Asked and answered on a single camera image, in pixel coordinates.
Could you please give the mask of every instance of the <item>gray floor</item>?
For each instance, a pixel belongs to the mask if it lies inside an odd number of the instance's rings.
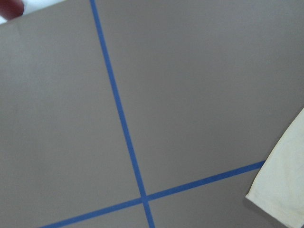
[[[147,195],[265,160],[304,106],[301,1],[96,5]],[[88,0],[0,25],[3,227],[141,197],[104,60]],[[150,201],[155,227],[284,227],[244,199],[257,171]],[[67,227],[149,224],[136,204]]]

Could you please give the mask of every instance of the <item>blue tape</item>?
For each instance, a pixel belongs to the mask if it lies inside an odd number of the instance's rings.
[[[76,217],[73,217],[73,218],[69,218],[69,219],[66,219],[66,220],[63,220],[63,221],[60,221],[60,222],[56,222],[56,223],[47,225],[47,226],[43,226],[41,228],[64,227],[64,226],[67,226],[67,225],[71,225],[73,223],[81,222],[81,221],[84,221],[84,220],[87,220],[87,219],[92,219],[92,218],[95,218],[97,216],[108,214],[108,213],[111,213],[111,212],[114,212],[114,211],[117,211],[117,210],[121,210],[121,209],[124,209],[124,208],[129,208],[129,207],[141,204],[141,203],[142,203],[141,198],[133,199],[133,200],[130,200],[130,201],[127,201],[127,202],[124,202],[124,203],[116,204],[116,205],[113,205],[113,206],[110,206],[110,207],[107,207],[107,208],[104,208],[104,209],[92,211],[92,212],[89,212],[89,213],[86,213],[86,214],[83,214],[83,215],[79,215],[79,216],[76,216]]]
[[[190,182],[190,183],[187,183],[187,184],[183,184],[183,185],[171,188],[171,189],[160,191],[160,192],[148,195],[147,198],[148,198],[148,200],[159,199],[159,198],[169,196],[169,195],[181,192],[181,191],[186,191],[186,190],[193,189],[193,188],[205,185],[205,184],[216,182],[216,181],[228,178],[228,177],[233,177],[233,176],[242,174],[244,172],[249,172],[249,171],[252,171],[252,170],[256,170],[256,169],[261,168],[263,166],[264,162],[265,161],[261,161],[261,162],[254,163],[254,164],[251,164],[251,165],[248,165],[248,166],[244,166],[244,167],[241,167],[241,168],[238,168],[238,169],[235,169],[235,170],[223,172],[223,173],[220,173],[220,174],[215,175],[215,176],[207,177],[207,178],[197,180],[197,181],[194,181],[194,182]]]
[[[139,166],[138,166],[137,159],[136,159],[136,156],[135,156],[135,152],[134,152],[132,140],[131,140],[131,137],[130,137],[127,121],[126,121],[125,116],[124,116],[124,110],[123,110],[123,106],[122,106],[122,103],[121,103],[121,100],[120,100],[120,97],[119,97],[118,88],[117,88],[117,84],[116,84],[116,81],[115,81],[115,77],[114,77],[109,53],[108,53],[108,50],[107,50],[107,47],[106,47],[105,38],[104,38],[101,22],[100,22],[100,19],[99,19],[98,11],[97,11],[97,8],[96,8],[95,0],[90,0],[90,3],[91,3],[91,8],[92,8],[95,24],[96,24],[96,29],[97,29],[100,45],[101,45],[103,55],[104,55],[105,65],[106,65],[106,68],[107,68],[107,71],[108,71],[108,75],[109,75],[114,99],[115,99],[115,102],[116,102],[117,111],[118,111],[119,118],[120,118],[120,121],[121,121],[121,124],[122,124],[125,141],[126,141],[126,144],[127,144],[127,148],[128,148],[128,151],[129,151],[130,158],[131,158],[131,162],[132,162],[134,174],[135,174],[135,177],[136,177],[137,185],[138,185],[138,188],[139,188],[139,192],[140,192],[140,195],[141,195],[141,198],[142,198],[143,207],[144,207],[144,210],[145,210],[145,213],[146,213],[146,217],[147,217],[147,220],[148,220],[149,227],[154,228],[155,225],[154,225],[154,221],[153,221],[153,218],[152,218],[152,213],[151,213],[151,210],[150,210],[149,202],[146,198],[147,195],[146,195],[146,191],[144,189],[143,179],[142,179],[141,173],[139,171]]]

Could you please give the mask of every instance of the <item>red object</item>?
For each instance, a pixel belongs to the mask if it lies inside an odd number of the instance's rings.
[[[0,15],[6,20],[11,20],[23,14],[22,0],[0,0]]]

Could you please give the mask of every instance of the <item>white cloth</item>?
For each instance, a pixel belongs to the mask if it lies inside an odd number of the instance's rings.
[[[246,198],[289,228],[304,225],[304,109],[272,150]]]

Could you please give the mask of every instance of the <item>red cylindrical object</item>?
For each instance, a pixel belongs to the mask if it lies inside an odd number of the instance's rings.
[[[0,15],[6,20],[11,20],[23,14],[22,0],[0,0]]]

